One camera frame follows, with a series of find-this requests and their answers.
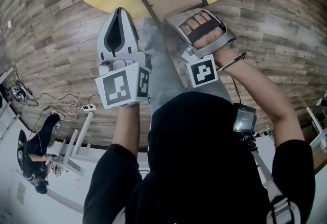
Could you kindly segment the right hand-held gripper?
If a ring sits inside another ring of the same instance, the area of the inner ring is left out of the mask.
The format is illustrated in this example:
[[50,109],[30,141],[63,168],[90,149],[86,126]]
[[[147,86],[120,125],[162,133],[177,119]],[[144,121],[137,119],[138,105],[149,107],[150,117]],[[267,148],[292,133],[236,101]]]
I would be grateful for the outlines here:
[[[207,13],[212,19],[202,27],[194,30],[188,24],[188,20],[193,19],[193,16],[201,11]],[[181,58],[186,67],[191,86],[197,88],[217,81],[217,73],[221,71],[221,68],[217,68],[215,65],[214,53],[235,41],[237,37],[234,33],[221,19],[205,9],[193,9],[178,14],[167,14],[165,21],[186,44],[185,49],[182,50]],[[188,27],[190,32],[185,33],[182,27]],[[206,47],[196,49],[194,42],[216,27],[220,27],[223,30],[223,35]]]

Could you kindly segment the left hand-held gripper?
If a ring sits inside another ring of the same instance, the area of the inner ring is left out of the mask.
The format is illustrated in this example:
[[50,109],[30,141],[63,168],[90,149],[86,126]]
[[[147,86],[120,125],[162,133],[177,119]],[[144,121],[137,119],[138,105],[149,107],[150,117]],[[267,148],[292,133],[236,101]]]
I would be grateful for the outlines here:
[[124,8],[112,12],[100,30],[96,85],[105,109],[148,100],[150,69],[146,67],[146,54],[137,52],[138,40],[132,17]]

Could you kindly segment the person's right hand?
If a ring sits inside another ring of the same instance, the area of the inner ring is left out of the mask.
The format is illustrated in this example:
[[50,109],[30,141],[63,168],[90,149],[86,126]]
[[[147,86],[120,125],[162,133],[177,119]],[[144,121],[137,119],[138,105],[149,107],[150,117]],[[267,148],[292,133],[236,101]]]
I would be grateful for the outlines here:
[[[205,23],[207,23],[211,19],[212,19],[211,16],[201,11],[198,14],[195,14],[192,18],[189,18],[185,22],[185,24],[183,24],[180,28],[185,35],[189,35],[198,27],[202,27]],[[216,39],[220,38],[222,35],[223,35],[223,30],[220,27],[216,27],[214,30],[207,32],[196,42],[194,42],[194,46],[196,49],[204,48],[207,45],[214,42]]]

